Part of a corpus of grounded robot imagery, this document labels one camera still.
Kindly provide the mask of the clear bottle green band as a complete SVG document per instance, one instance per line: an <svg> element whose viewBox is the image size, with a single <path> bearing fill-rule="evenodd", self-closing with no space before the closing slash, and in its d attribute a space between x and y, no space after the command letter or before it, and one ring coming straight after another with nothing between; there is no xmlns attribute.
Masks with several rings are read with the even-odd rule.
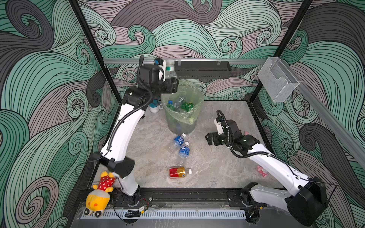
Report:
<svg viewBox="0 0 365 228"><path fill-rule="evenodd" d="M174 60L167 60L166 61L166 69L165 69L165 79L172 79L178 80L177 73L175 71L175 61Z"/></svg>

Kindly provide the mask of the yellow plush toy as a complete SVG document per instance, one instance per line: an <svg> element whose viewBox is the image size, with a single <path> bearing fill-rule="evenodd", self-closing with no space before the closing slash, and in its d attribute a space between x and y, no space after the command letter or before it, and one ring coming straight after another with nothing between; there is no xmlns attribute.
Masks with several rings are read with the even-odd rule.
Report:
<svg viewBox="0 0 365 228"><path fill-rule="evenodd" d="M86 198L85 216L94 215L99 218L103 215L110 201L110 193L114 190L113 184L116 178L113 173L102 172L99 184L93 185L93 191Z"/></svg>

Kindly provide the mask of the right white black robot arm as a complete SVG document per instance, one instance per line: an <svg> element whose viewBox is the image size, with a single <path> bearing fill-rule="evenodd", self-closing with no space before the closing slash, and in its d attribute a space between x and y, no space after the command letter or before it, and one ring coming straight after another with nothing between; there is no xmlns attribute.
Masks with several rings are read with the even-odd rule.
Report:
<svg viewBox="0 0 365 228"><path fill-rule="evenodd" d="M310 227L327 209L327 189L318 177L309 177L297 171L283 159L270 152L264 144L251 135L243 135L234 120L226 119L221 110L216 111L214 123L217 131L208 133L209 145L225 145L239 159L250 159L262 167L283 189L250 183L244 188L244 203L262 203L287 211L300 224Z"/></svg>

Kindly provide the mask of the teal lid white jar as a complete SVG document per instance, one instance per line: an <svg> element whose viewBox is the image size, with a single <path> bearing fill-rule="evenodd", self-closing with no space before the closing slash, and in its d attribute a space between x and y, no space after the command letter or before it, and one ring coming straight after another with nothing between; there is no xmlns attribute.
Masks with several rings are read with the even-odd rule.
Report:
<svg viewBox="0 0 365 228"><path fill-rule="evenodd" d="M151 113L155 114L161 110L160 103L158 100L154 99L152 103L149 104L149 110Z"/></svg>

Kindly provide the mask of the clear acrylic wall holder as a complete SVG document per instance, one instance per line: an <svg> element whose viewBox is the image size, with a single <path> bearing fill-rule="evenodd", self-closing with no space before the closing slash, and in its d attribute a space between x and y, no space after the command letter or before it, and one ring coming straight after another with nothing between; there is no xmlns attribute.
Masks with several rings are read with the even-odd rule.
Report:
<svg viewBox="0 0 365 228"><path fill-rule="evenodd" d="M299 85L294 71L279 57L268 58L258 77L274 103L283 103Z"/></svg>

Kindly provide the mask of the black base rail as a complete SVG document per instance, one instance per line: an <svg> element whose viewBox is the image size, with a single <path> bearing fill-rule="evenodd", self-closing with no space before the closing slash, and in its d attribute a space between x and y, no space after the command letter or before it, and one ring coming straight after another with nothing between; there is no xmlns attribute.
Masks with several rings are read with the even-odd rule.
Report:
<svg viewBox="0 0 365 228"><path fill-rule="evenodd" d="M141 188L135 203L159 208L168 203L218 203L223 206L248 208L269 205L262 199L253 199L241 188Z"/></svg>

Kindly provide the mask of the green bottle yellow cap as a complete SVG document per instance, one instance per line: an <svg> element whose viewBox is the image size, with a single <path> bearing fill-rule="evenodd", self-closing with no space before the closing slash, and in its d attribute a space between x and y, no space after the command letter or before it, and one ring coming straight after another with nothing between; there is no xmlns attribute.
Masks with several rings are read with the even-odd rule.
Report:
<svg viewBox="0 0 365 228"><path fill-rule="evenodd" d="M187 102L183 102L180 106L180 109L183 111L188 112L189 111L189 104Z"/></svg>

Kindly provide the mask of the red yellow label bottle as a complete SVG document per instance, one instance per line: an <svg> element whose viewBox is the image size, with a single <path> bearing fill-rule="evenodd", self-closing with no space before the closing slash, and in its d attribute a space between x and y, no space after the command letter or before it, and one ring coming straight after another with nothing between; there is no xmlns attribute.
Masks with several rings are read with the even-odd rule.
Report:
<svg viewBox="0 0 365 228"><path fill-rule="evenodd" d="M170 167L169 168L169 177L170 179L176 179L176 178L185 178L187 175L192 174L192 169L185 168L182 166L179 167Z"/></svg>

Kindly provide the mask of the clear bottle white cap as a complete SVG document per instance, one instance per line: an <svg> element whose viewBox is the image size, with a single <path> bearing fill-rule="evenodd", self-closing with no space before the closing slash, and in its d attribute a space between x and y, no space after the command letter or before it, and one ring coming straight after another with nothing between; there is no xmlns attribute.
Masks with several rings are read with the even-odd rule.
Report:
<svg viewBox="0 0 365 228"><path fill-rule="evenodd" d="M185 97L179 96L178 100L174 103L175 111L179 111L184 102L185 102Z"/></svg>

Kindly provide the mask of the blue label bottle white cap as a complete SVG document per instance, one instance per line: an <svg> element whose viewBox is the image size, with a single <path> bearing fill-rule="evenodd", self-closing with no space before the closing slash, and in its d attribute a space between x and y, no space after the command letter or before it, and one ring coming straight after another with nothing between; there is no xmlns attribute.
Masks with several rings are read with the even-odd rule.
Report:
<svg viewBox="0 0 365 228"><path fill-rule="evenodd" d="M177 152L181 146L184 144L186 138L186 134L182 133L181 135L176 136L172 141L168 143L167 151L170 153Z"/></svg>

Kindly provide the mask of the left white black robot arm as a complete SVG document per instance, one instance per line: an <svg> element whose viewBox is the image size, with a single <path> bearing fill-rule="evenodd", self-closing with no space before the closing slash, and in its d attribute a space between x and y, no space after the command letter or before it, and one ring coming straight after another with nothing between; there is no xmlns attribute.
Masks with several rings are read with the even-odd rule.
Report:
<svg viewBox="0 0 365 228"><path fill-rule="evenodd" d="M139 198L140 187L135 181L135 161L126 156L133 132L148 106L162 94L173 94L178 89L175 61L155 59L153 64L144 64L140 56L137 69L137 85L128 88L119 110L118 120L95 161L105 166L118 178L117 186L132 201Z"/></svg>

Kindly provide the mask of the mesh bin with green bag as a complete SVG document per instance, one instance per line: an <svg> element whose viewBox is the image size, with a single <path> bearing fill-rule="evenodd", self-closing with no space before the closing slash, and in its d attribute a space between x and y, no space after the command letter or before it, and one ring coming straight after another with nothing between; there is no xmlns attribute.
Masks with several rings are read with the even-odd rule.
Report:
<svg viewBox="0 0 365 228"><path fill-rule="evenodd" d="M178 91L173 94L162 94L161 102L165 110L168 128L176 135L190 134L197 124L197 120L204 102L204 94L207 91L205 83L197 79L182 79L179 81ZM172 111L167 107L169 100L175 103L179 96L185 97L185 102L193 103L194 108L189 111Z"/></svg>

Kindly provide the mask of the Pocari Sweat bottle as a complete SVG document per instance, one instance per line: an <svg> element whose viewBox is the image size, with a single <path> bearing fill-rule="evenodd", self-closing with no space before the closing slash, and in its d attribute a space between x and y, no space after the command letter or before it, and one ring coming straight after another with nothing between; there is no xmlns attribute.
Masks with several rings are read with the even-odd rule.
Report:
<svg viewBox="0 0 365 228"><path fill-rule="evenodd" d="M186 163L187 158L189 157L189 154L190 154L190 143L189 142L185 142L180 147L180 150L178 152L177 164L179 166L184 166L185 163Z"/></svg>

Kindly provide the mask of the black wall shelf tray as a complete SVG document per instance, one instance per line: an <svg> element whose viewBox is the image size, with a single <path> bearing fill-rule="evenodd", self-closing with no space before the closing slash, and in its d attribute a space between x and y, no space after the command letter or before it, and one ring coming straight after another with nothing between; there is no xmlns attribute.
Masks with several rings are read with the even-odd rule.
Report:
<svg viewBox="0 0 365 228"><path fill-rule="evenodd" d="M175 61L178 78L219 79L229 78L232 68L228 61L220 60L178 60Z"/></svg>

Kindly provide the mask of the pink plush toy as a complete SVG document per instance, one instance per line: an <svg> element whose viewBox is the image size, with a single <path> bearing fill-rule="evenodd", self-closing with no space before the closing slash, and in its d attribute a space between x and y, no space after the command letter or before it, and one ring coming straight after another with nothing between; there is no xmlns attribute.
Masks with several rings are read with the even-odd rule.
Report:
<svg viewBox="0 0 365 228"><path fill-rule="evenodd" d="M269 175L268 172L260 165L257 165L257 171L262 177L267 177Z"/></svg>

